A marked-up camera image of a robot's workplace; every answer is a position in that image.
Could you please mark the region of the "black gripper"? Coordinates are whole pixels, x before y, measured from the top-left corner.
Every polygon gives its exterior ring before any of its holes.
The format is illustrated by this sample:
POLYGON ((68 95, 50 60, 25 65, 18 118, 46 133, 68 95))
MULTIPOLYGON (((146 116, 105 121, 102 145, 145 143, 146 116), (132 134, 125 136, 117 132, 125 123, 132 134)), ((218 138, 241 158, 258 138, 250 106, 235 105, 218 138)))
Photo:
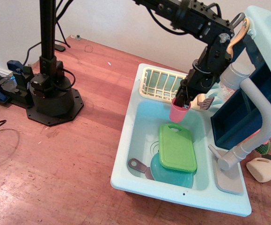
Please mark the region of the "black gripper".
POLYGON ((189 98, 195 98, 198 94, 207 93, 215 82, 219 80, 218 70, 202 70, 198 66, 193 66, 188 75, 180 81, 180 86, 175 96, 174 105, 186 108, 190 104, 189 98))

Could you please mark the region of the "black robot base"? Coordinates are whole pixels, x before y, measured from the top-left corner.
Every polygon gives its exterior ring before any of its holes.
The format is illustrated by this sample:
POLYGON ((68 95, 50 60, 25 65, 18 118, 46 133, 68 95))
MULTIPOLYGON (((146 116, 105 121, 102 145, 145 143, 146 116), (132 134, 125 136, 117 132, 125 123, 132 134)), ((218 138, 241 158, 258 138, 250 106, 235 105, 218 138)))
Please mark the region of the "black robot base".
POLYGON ((26 108, 29 119, 46 126, 73 121, 84 103, 55 56, 56 1, 40 1, 41 56, 39 73, 30 80, 33 105, 26 108))

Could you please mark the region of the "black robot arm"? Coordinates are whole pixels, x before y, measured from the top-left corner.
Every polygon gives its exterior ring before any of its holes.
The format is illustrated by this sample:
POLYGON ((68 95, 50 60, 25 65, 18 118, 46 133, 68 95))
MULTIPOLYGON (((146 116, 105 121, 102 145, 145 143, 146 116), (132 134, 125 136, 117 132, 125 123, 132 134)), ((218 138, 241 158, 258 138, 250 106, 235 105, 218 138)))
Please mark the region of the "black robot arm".
POLYGON ((218 6, 216 3, 205 5, 197 0, 137 0, 135 3, 169 20, 174 34, 190 34, 207 45, 176 93, 174 105, 189 105, 198 94, 207 93, 230 64, 232 56, 227 47, 234 36, 234 27, 222 19, 220 10, 212 11, 218 6))

